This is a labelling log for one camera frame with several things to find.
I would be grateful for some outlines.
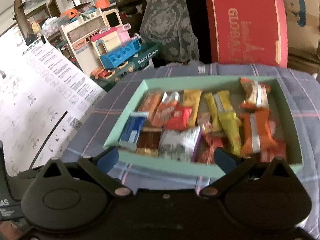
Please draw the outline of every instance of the red box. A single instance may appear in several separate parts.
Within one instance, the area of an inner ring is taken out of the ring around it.
[[[287,67],[283,0],[206,0],[212,62]]]

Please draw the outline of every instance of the red candy wrapper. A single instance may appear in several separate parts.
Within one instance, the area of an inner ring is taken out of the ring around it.
[[[260,162],[262,163],[270,163],[274,157],[282,157],[285,160],[287,159],[286,156],[286,148],[287,144],[283,140],[275,139],[275,141],[278,143],[278,146],[271,147],[265,151],[262,151],[260,153]]]
[[[222,142],[223,138],[212,136],[211,134],[204,134],[203,138],[207,143],[207,147],[201,154],[198,154],[198,156],[196,157],[196,162],[214,164],[214,151],[218,147],[224,147],[224,144]]]
[[[188,119],[191,115],[191,106],[176,106],[172,116],[165,125],[166,130],[184,131],[187,129]]]

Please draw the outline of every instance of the black cable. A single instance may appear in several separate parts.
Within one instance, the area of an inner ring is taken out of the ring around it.
[[[63,120],[63,118],[67,115],[68,111],[65,111],[65,113],[61,116],[61,118],[58,120],[58,122],[55,124],[55,126],[52,128],[51,132],[48,134],[47,138],[44,140],[43,144],[41,145],[39,151],[37,152],[36,156],[34,157],[29,170],[32,169],[33,165],[35,164],[37,158],[39,157],[43,147],[45,146],[45,144],[47,143],[47,141],[49,140],[50,136],[53,134],[54,130],[57,128],[57,126],[59,125],[59,123],[61,123],[61,121]]]

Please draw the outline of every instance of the toy stove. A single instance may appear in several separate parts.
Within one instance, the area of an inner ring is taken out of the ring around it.
[[[100,8],[87,17],[79,16],[78,20],[66,26],[60,27],[60,32],[68,42],[70,52],[76,58],[80,68],[87,75],[101,66],[99,57],[90,40],[94,35],[99,34],[103,26],[119,27],[122,22],[116,9],[103,12]]]

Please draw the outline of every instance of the yellow candy wrapper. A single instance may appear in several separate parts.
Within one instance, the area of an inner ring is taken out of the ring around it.
[[[217,104],[219,121],[231,145],[230,151],[234,155],[240,156],[242,145],[239,125],[241,125],[241,121],[231,105],[230,92],[228,90],[219,91],[213,97]]]
[[[205,100],[207,100],[209,112],[212,119],[212,131],[213,132],[219,132],[222,131],[222,126],[218,118],[218,109],[216,106],[216,103],[214,101],[214,97],[212,93],[206,93],[204,95]]]
[[[230,152],[234,155],[240,156],[241,138],[239,133],[239,119],[236,112],[221,112],[218,113],[222,128],[226,133],[230,142]]]
[[[196,126],[196,119],[198,114],[198,108],[200,104],[201,90],[197,89],[185,89],[183,91],[183,102],[182,106],[191,106],[192,112],[188,119],[188,127]]]

